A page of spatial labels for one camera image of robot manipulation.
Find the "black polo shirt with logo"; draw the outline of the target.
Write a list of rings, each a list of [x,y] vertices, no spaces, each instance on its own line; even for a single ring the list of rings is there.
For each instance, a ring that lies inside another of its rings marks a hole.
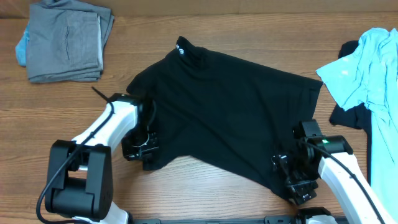
[[[134,77],[132,95],[155,101],[159,148],[143,164],[158,170],[180,156],[290,197],[272,157],[294,150],[293,130],[315,112],[322,82],[191,44],[179,37],[162,60]]]

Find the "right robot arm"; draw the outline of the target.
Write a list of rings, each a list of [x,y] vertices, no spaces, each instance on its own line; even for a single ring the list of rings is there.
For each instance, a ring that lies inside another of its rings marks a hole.
[[[325,136],[316,120],[301,121],[293,131],[296,150],[272,158],[284,179],[289,201],[302,205],[316,197],[317,179],[338,200],[348,223],[393,223],[361,172],[352,147],[341,136]]]

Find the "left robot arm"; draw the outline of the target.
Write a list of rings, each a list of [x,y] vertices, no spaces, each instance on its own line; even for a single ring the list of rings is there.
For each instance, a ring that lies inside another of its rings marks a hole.
[[[106,98],[101,116],[71,141],[50,149],[47,183],[40,209],[64,217],[64,223],[132,223],[132,215],[113,201],[112,155],[118,146],[128,161],[149,161],[159,148],[150,126],[156,103],[148,96],[115,93]]]

